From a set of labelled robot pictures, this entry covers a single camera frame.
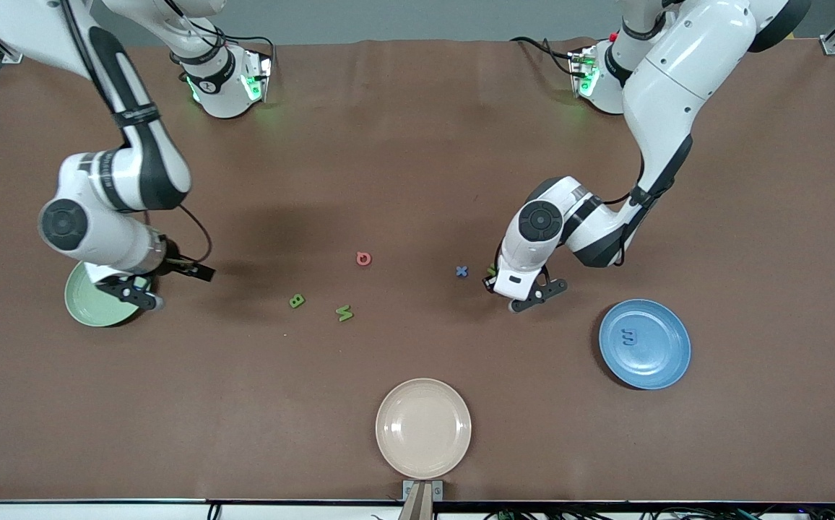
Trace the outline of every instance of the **white plate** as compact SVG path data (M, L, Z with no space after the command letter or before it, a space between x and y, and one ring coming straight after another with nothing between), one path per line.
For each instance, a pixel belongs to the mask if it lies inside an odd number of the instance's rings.
M471 437L466 402L436 379L398 385L376 415L378 450L395 471L416 480L437 478L457 467Z

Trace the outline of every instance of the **plate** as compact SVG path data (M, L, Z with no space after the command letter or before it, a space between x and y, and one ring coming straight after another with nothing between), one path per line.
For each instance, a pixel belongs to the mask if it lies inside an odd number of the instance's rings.
M150 280L139 280L150 287ZM64 306L74 319L87 326L118 325L138 311L136 305L120 302L97 289L87 276L83 262L77 264L64 284Z
M691 338L675 313L652 300L626 300L600 322L600 354L613 374L638 389L663 389L684 376Z
M457 467L471 437L466 402L436 379L398 385L376 415L378 450L395 471L415 480L431 480Z

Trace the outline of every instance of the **tabletop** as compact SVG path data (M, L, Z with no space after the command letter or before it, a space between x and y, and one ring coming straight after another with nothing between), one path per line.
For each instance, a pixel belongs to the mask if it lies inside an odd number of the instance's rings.
M166 49L130 55L218 273L164 277L166 309L117 328L68 316L74 261L39 239L38 211L62 159L118 132L87 80L5 66L0 498L397 497L375 415L427 376L472 415L450 499L835 501L835 57L817 40L739 64L625 266L556 251L569 290L517 315L481 277L527 194L573 175L609 200L639 173L625 121L575 99L546 55L288 46L268 102L230 121L191 101ZM152 224L205 246L179 211ZM628 388L600 359L600 319L629 298L691 334L668 389Z

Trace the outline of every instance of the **blue plate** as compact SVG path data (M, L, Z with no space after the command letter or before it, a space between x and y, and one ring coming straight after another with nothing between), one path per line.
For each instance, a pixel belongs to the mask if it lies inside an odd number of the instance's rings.
M603 316L600 354L623 382L638 389L663 389L688 371L691 338L661 303L626 300Z

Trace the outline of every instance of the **green plate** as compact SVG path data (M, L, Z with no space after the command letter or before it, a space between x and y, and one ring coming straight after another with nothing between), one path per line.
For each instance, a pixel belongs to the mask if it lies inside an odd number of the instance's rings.
M138 280L141 282L138 284L140 287L147 286L150 289L150 280ZM87 276L83 262L71 271L64 285L64 306L74 319L87 326L118 325L138 311L137 306L120 302L97 289Z

